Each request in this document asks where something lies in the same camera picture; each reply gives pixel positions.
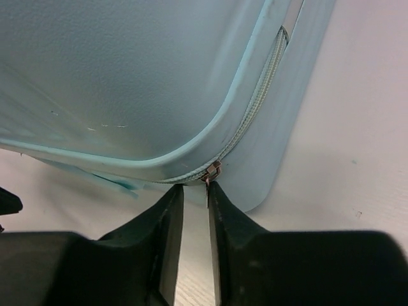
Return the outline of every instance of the white surface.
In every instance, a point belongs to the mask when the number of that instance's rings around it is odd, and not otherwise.
[[[408,251],[408,2],[338,0],[278,179],[250,215],[270,230],[379,229]],[[135,201],[0,151],[0,186],[24,209],[6,230],[91,238],[131,219]],[[207,212],[186,205],[178,305],[212,305]]]

